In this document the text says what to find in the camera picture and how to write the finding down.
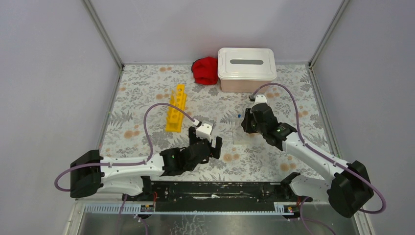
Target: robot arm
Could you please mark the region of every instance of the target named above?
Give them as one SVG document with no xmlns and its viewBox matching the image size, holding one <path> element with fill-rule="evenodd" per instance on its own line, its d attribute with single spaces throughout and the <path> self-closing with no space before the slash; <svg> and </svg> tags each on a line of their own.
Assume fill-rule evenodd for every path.
<svg viewBox="0 0 415 235">
<path fill-rule="evenodd" d="M 71 167 L 87 163 L 102 163 L 110 166 L 93 166 L 72 171 L 70 174 L 70 196 L 87 197 L 96 192 L 126 193 L 135 196 L 146 191 L 146 178 L 151 176 L 181 175 L 193 171 L 198 164 L 206 164 L 209 158 L 219 159 L 222 138 L 216 137 L 212 143 L 213 125 L 199 123 L 197 128 L 189 128 L 189 147 L 170 148 L 154 154 L 141 165 L 131 165 L 147 159 L 146 156 L 134 158 L 100 157 L 99 150 L 91 150 L 71 164 Z"/>
<path fill-rule="evenodd" d="M 242 127 L 246 133 L 260 133 L 268 144 L 296 156 L 324 178 L 313 179 L 299 173 L 288 176 L 282 183 L 288 184 L 296 195 L 329 202 L 344 217 L 352 217 L 373 196 L 373 190 L 359 179 L 304 146 L 293 126 L 278 122 L 267 105 L 265 96 L 257 95 L 252 108 L 245 110 Z M 325 152 L 313 143 L 307 144 L 322 153 Z M 369 181 L 366 168 L 360 162 L 350 164 L 333 155 L 330 157 Z"/>
</svg>

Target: leaf pattern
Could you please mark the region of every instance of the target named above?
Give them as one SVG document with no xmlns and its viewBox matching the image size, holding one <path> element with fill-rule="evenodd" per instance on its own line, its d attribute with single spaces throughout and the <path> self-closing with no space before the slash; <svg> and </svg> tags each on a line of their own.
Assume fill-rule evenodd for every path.
<svg viewBox="0 0 415 235">
<path fill-rule="evenodd" d="M 204 86 L 194 83 L 191 65 L 126 65 L 109 114 L 109 123 L 101 146 L 103 156 L 130 158 L 147 156 L 149 145 L 143 128 L 147 108 L 159 102 L 169 102 L 171 90 L 185 84 L 185 111 L 198 120 L 213 123 L 213 134 L 223 138 L 220 159 L 210 159 L 192 172 L 180 176 L 153 177 L 153 180 L 173 181 L 281 181 L 296 171 L 308 177 L 320 178 L 313 169 L 269 146 L 260 135 L 246 134 L 247 143 L 233 144 L 232 120 L 251 105 L 247 93 L 223 93 L 220 83 Z M 314 94 L 305 65 L 277 65 L 277 83 L 285 85 L 294 95 L 304 137 L 328 151 Z M 268 104 L 280 122 L 296 125 L 295 110 L 290 96 L 280 87 L 265 92 Z M 158 106 L 150 111 L 147 127 L 154 151 L 188 146 L 187 129 L 192 125 L 183 119 L 182 132 L 165 132 L 168 108 Z"/>
</svg>

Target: plastic storage box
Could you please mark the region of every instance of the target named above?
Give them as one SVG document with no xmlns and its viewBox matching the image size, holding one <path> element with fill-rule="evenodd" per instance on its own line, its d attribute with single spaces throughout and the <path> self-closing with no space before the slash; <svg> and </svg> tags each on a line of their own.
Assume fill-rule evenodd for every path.
<svg viewBox="0 0 415 235">
<path fill-rule="evenodd" d="M 224 92 L 254 92 L 277 77 L 274 53 L 264 48 L 231 48 L 219 50 L 218 77 Z"/>
</svg>

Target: table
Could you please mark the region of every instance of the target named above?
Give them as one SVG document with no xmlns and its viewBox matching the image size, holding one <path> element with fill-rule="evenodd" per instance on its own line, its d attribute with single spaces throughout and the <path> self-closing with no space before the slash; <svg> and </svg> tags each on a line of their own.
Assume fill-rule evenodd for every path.
<svg viewBox="0 0 415 235">
<path fill-rule="evenodd" d="M 180 176 L 153 177 L 164 181 L 281 181 L 291 172 L 321 178 L 295 156 L 269 146 L 258 134 L 251 134 L 249 144 L 234 145 L 232 120 L 243 114 L 249 102 L 247 93 L 224 93 L 220 84 L 199 85 L 194 82 L 191 65 L 126 65 L 119 90 L 111 110 L 108 127 L 101 145 L 101 155 L 129 158 L 148 156 L 149 145 L 144 134 L 143 116 L 155 103 L 169 102 L 171 90 L 185 84 L 185 111 L 198 120 L 214 124 L 213 135 L 223 138 L 220 159 L 210 159 L 194 171 Z M 323 122 L 310 85 L 305 65 L 277 65 L 275 82 L 285 85 L 296 98 L 303 135 L 328 151 Z M 294 106 L 286 91 L 269 87 L 265 93 L 268 104 L 278 121 L 296 126 Z M 154 145 L 160 152 L 173 147 L 188 146 L 187 129 L 192 125 L 186 117 L 181 133 L 165 132 L 167 107 L 154 108 L 148 116 L 147 127 Z"/>
</svg>

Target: tabletop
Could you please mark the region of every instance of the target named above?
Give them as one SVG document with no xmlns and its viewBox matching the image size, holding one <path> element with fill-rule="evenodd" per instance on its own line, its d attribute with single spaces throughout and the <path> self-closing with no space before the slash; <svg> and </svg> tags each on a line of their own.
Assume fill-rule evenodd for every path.
<svg viewBox="0 0 415 235">
<path fill-rule="evenodd" d="M 277 79 L 294 95 L 300 113 L 304 137 L 329 151 L 314 94 L 305 65 L 277 65 Z M 268 145 L 259 134 L 247 135 L 245 143 L 234 144 L 232 124 L 238 114 L 252 102 L 248 93 L 224 93 L 220 82 L 205 86 L 194 82 L 191 65 L 126 65 L 119 83 L 108 127 L 101 145 L 101 155 L 129 158 L 148 156 L 150 151 L 143 129 L 143 116 L 152 104 L 169 103 L 171 90 L 185 84 L 185 111 L 198 120 L 213 123 L 214 136 L 223 138 L 220 159 L 210 159 L 192 172 L 179 176 L 152 177 L 164 181 L 281 181 L 291 172 L 321 178 L 318 173 L 295 156 Z M 295 110 L 288 93 L 280 87 L 265 92 L 268 105 L 280 122 L 296 126 Z M 181 133 L 165 132 L 167 107 L 150 111 L 147 128 L 154 151 L 187 147 L 187 130 L 192 122 L 184 117 Z"/>
</svg>

